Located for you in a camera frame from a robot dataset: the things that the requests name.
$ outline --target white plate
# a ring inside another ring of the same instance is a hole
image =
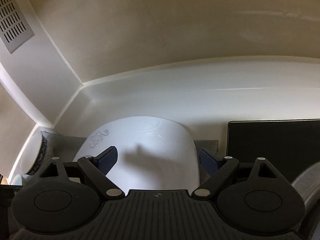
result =
[[[129,189],[172,190],[199,186],[196,148],[180,124],[150,116],[134,116],[107,123],[95,130],[74,161],[97,156],[110,146],[118,161],[107,177],[126,194]]]

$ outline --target beige wall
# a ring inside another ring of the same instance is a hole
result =
[[[9,176],[35,122],[0,85],[0,173]]]
[[[320,58],[320,0],[30,0],[82,81],[208,57]]]

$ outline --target drying mat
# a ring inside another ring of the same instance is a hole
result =
[[[219,141],[218,140],[199,140],[194,141],[196,146],[196,151],[198,154],[198,166],[199,166],[199,178],[200,185],[203,184],[207,179],[210,178],[210,175],[205,171],[205,169],[199,163],[199,153],[202,148],[206,148],[209,150],[208,153],[212,155],[216,155],[219,150]]]

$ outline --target metal rivet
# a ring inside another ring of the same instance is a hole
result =
[[[199,188],[195,190],[195,195],[197,195],[198,197],[207,197],[210,195],[210,191],[205,188]]]
[[[118,188],[111,188],[111,189],[108,189],[106,193],[110,197],[118,197],[122,194],[122,190]]]

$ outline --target ventilation grille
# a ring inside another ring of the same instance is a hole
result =
[[[0,0],[0,36],[10,53],[34,35],[15,0]]]

